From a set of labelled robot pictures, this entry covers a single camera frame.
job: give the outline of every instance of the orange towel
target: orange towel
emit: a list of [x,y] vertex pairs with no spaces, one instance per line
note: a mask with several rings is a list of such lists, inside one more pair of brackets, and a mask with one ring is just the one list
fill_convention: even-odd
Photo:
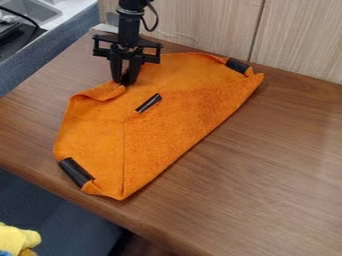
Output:
[[74,95],[54,154],[82,191],[123,200],[232,115],[263,78],[234,59],[164,54],[133,86],[109,81]]

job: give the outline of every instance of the cabinet door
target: cabinet door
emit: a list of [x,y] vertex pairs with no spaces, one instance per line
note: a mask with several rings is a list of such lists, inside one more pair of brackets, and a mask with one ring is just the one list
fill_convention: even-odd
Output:
[[342,83],[342,1],[266,0],[251,61]]
[[[246,60],[263,0],[155,0],[160,25],[153,33],[142,33]],[[100,0],[101,13],[108,12],[117,1]],[[155,17],[146,8],[150,26]]]

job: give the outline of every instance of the yellow cloth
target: yellow cloth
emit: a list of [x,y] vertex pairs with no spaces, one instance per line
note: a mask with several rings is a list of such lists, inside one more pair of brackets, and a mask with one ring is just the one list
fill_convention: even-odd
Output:
[[30,248],[41,243],[40,235],[31,230],[21,230],[16,227],[0,223],[0,250],[11,253],[13,256],[36,255]]

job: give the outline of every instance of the wooden table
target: wooden table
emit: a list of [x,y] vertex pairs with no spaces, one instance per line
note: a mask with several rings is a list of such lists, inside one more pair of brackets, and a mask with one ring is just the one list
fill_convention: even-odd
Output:
[[69,97],[110,79],[91,52],[88,34],[1,98],[2,168],[179,255],[342,255],[342,87],[255,65],[267,79],[236,114],[117,202],[80,192],[51,153]]

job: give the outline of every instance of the floor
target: floor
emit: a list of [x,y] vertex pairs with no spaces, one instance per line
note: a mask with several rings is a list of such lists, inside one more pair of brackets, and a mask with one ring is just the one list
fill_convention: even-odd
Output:
[[123,256],[177,256],[155,246],[149,241],[134,236],[128,244]]

